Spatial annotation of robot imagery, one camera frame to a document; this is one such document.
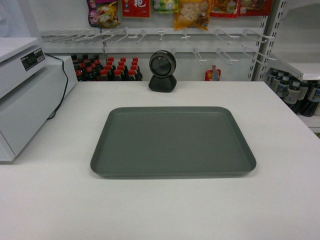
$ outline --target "small red package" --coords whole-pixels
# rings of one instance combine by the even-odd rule
[[[121,0],[122,16],[150,18],[150,0]]]
[[[239,16],[268,16],[273,0],[240,0]]]
[[[235,19],[239,0],[212,0],[211,17]]]

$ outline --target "white counter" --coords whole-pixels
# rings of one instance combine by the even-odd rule
[[[90,169],[109,112],[229,109],[256,161],[243,177],[101,179]],[[13,164],[0,165],[1,240],[320,239],[320,140],[263,82],[80,82]]]

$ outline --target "packaged food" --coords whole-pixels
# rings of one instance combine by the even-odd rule
[[[117,17],[117,0],[95,0],[98,25],[103,29],[111,29],[120,25]]]
[[[122,16],[150,18],[150,0],[121,0]]]
[[[240,0],[239,16],[268,16],[273,0]]]
[[[153,0],[153,10],[157,13],[176,13],[179,11],[178,0]]]
[[[89,8],[88,13],[88,21],[91,27],[99,27],[98,25],[98,14],[97,14],[97,8],[96,8],[96,1],[95,0],[86,0],[86,3]]]
[[[238,16],[239,0],[212,0],[210,16],[235,19]]]
[[[208,30],[211,0],[179,0],[179,12],[174,14],[175,30],[191,26]]]

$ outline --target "gray tray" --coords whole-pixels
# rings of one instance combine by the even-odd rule
[[[209,178],[256,167],[223,107],[121,107],[106,120],[91,169],[109,179]]]

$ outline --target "black cable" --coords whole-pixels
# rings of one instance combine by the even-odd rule
[[[47,56],[49,56],[49,57],[51,57],[51,58],[54,58],[54,59],[61,60],[61,61],[62,61],[62,71],[63,71],[64,75],[66,76],[66,83],[65,83],[65,87],[64,87],[62,99],[61,99],[59,105],[58,105],[58,106],[55,108],[55,110],[53,111],[53,114],[51,114],[51,116],[49,116],[49,117],[47,118],[47,120],[50,120],[50,119],[53,119],[53,118],[56,116],[56,113],[57,113],[58,109],[60,108],[62,102],[63,102],[64,99],[65,99],[65,95],[66,95],[66,91],[67,91],[67,87],[68,87],[68,83],[69,83],[69,78],[68,78],[68,75],[66,74],[66,71],[65,71],[65,63],[64,63],[64,61],[63,61],[61,58],[56,57],[56,56],[52,56],[52,55],[50,55],[50,54],[48,54],[48,53],[45,53],[45,55],[47,55]]]

